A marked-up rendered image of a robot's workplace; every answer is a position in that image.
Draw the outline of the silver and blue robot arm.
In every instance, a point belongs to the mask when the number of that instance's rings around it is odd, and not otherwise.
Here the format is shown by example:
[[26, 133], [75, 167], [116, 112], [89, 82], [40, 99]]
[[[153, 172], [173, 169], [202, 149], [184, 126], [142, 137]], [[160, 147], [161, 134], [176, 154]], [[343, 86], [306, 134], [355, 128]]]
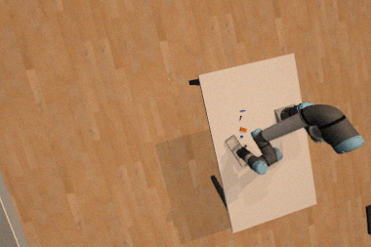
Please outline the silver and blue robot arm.
[[[338, 154], [355, 150], [365, 144], [347, 117], [337, 108], [327, 104], [299, 103], [281, 111], [280, 122], [262, 130], [251, 132], [251, 136], [262, 155], [250, 156], [248, 165], [258, 174], [267, 172], [268, 166], [282, 159], [281, 151], [269, 141], [305, 127], [315, 143], [326, 142]], [[316, 125], [316, 126], [314, 126]], [[319, 131], [319, 130], [320, 131]], [[316, 133], [316, 136], [313, 134]]]

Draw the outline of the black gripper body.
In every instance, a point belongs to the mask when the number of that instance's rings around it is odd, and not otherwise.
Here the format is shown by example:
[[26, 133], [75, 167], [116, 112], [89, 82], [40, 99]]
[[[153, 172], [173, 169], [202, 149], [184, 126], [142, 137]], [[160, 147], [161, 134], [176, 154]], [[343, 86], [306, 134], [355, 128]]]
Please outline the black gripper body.
[[248, 159], [250, 156], [253, 156], [254, 154], [247, 150], [245, 146], [243, 146], [241, 149], [239, 149], [236, 154], [248, 164]]

